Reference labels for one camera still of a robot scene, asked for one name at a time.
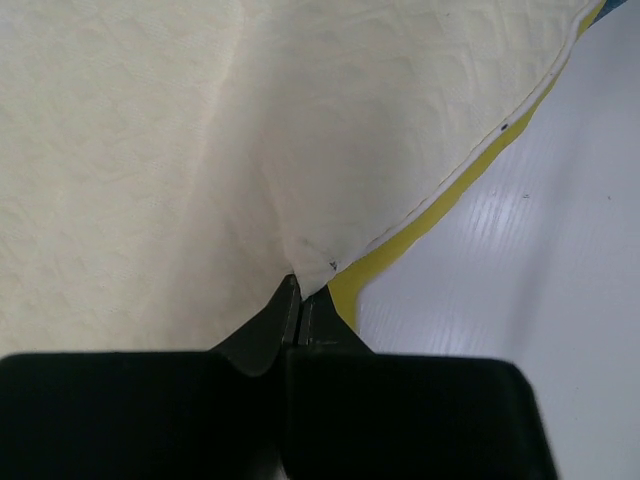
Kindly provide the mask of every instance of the white quilted fabric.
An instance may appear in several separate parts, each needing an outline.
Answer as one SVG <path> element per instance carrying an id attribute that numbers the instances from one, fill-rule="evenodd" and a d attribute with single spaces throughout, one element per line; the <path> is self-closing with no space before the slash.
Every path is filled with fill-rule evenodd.
<path id="1" fill-rule="evenodd" d="M 318 289 L 596 3 L 5 0 L 0 353 L 209 347 L 291 269 Z"/>

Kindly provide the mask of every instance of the yellow fabric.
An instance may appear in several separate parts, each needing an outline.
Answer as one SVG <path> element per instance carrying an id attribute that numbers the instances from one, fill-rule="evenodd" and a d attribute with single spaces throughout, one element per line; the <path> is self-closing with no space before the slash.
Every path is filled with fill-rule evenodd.
<path id="1" fill-rule="evenodd" d="M 578 35 L 591 25 L 606 0 L 580 24 Z M 491 162 L 524 131 L 540 102 L 553 88 L 556 78 L 533 107 L 514 122 L 422 215 L 389 241 L 364 256 L 329 282 L 329 289 L 340 316 L 356 329 L 356 302 L 360 290 L 374 277 L 386 270 L 421 236 L 426 234 L 455 205 L 460 196 L 484 173 Z"/>

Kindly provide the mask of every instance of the white floor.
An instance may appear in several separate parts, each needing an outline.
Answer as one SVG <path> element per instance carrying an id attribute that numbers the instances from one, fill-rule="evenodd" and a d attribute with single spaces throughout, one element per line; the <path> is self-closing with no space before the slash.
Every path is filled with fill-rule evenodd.
<path id="1" fill-rule="evenodd" d="M 565 479 L 640 478 L 640 1 L 578 43 L 526 132 L 360 298 L 379 351 L 519 365 Z"/>

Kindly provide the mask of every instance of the mattress pad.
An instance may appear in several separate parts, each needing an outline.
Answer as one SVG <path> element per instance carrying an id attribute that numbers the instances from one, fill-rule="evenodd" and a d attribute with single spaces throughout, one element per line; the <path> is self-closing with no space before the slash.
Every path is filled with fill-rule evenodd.
<path id="1" fill-rule="evenodd" d="M 205 348 L 402 231 L 589 0 L 0 7 L 0 354 Z"/>

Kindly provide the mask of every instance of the black plastic part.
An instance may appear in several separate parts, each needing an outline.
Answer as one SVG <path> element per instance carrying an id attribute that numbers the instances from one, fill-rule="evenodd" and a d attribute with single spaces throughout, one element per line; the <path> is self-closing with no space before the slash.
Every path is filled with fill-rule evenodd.
<path id="1" fill-rule="evenodd" d="M 2 360 L 0 479 L 557 478 L 514 366 L 375 355 L 299 295 L 209 352 Z"/>
<path id="2" fill-rule="evenodd" d="M 300 287 L 293 275 L 284 278 L 269 303 L 213 351 L 245 375 L 257 377 L 273 365 L 282 345 L 293 343 L 300 311 Z"/>
<path id="3" fill-rule="evenodd" d="M 557 478 L 511 364 L 292 350 L 286 385 L 292 479 Z"/>
<path id="4" fill-rule="evenodd" d="M 209 353 L 10 357 L 0 362 L 0 478 L 252 478 L 275 408 L 256 390 Z"/>

